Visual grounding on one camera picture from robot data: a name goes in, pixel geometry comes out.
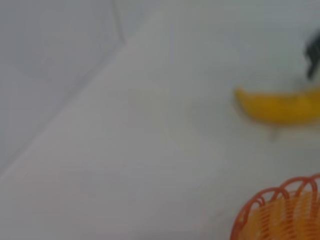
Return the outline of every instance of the orange basket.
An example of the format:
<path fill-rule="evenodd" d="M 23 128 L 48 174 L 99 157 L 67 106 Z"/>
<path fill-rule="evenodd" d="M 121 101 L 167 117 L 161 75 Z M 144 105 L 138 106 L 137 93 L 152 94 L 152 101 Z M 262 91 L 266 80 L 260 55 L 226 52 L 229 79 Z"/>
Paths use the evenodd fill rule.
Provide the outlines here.
<path fill-rule="evenodd" d="M 257 193 L 236 217 L 230 240 L 320 240 L 317 179 L 295 177 Z"/>

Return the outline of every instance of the white wall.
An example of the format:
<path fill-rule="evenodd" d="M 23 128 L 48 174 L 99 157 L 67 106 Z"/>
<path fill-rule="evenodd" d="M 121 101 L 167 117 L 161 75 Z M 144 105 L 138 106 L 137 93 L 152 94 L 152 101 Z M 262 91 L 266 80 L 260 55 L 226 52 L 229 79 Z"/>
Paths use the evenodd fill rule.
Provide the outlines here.
<path fill-rule="evenodd" d="M 125 39 L 130 38 L 164 0 L 115 0 Z"/>
<path fill-rule="evenodd" d="M 154 2 L 0 2 L 0 167 L 111 56 L 122 31 L 127 37 L 138 29 Z"/>

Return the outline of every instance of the banana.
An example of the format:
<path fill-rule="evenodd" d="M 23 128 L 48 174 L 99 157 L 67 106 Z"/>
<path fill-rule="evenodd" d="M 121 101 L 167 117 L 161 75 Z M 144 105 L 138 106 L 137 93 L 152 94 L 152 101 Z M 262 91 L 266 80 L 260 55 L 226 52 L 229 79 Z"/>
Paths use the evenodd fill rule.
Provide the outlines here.
<path fill-rule="evenodd" d="M 297 94 L 234 91 L 244 112 L 252 119 L 273 125 L 299 125 L 320 119 L 320 87 Z"/>

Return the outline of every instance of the white surface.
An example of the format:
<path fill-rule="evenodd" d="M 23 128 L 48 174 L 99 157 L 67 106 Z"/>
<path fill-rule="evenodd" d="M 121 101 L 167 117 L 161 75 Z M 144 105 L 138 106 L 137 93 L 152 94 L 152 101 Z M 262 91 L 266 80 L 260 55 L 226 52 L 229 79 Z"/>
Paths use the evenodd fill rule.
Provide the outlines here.
<path fill-rule="evenodd" d="M 231 96 L 304 72 L 318 3 L 299 2 L 172 0 L 154 14 L 2 173 L 0 239 L 195 240 L 209 219 L 228 239 L 254 193 L 318 172 L 317 126 L 272 138 Z"/>
<path fill-rule="evenodd" d="M 110 0 L 0 3 L 0 167 L 119 42 Z"/>
<path fill-rule="evenodd" d="M 141 24 L 167 0 L 114 0 L 124 38 L 129 39 Z"/>

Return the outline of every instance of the white floor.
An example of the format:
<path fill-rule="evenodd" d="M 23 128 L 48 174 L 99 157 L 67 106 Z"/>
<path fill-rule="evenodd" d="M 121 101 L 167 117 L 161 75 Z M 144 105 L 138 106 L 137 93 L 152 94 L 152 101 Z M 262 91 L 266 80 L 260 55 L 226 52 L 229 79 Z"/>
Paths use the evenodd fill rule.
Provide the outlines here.
<path fill-rule="evenodd" d="M 312 5 L 246 1 L 154 14 L 2 173 L 0 239 L 228 239 L 252 194 L 320 172 L 317 126 L 275 135 L 231 95 L 303 74 Z"/>

